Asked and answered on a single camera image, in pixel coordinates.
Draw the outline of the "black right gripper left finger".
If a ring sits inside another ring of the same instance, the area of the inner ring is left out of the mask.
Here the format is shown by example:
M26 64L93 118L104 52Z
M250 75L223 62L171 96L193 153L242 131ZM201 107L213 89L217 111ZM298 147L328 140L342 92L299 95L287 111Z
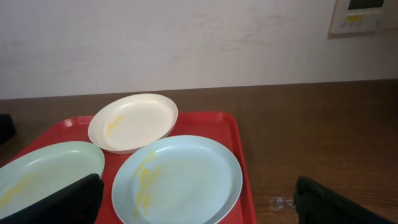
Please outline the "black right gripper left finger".
M104 182L90 174L54 194L1 219L1 224L94 224Z

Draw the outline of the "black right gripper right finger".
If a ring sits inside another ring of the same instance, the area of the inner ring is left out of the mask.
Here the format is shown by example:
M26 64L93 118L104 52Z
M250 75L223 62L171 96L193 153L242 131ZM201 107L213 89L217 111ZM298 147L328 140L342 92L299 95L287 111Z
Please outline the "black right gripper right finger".
M294 204L299 224L394 224L305 176L296 182Z

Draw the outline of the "light green plate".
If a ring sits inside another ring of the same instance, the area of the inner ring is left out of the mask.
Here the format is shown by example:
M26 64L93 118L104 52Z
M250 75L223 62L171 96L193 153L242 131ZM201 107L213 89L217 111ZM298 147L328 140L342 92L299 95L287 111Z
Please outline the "light green plate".
M1 168L1 218L16 213L89 174L102 175L102 150L83 141L42 147Z

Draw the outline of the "cream white plate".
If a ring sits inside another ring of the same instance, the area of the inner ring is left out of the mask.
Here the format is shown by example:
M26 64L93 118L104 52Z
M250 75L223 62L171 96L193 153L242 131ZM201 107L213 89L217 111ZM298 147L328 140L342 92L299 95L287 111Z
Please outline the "cream white plate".
M99 110L88 126L90 141L114 154L129 154L168 136L178 118L170 98L142 93L118 99Z

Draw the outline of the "light blue plate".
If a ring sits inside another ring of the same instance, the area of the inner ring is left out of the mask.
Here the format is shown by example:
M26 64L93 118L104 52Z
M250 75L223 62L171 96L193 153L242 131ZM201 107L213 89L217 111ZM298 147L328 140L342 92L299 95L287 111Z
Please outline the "light blue plate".
M133 153L112 186L123 223L219 223L238 202L243 172L221 143L192 135L160 139Z

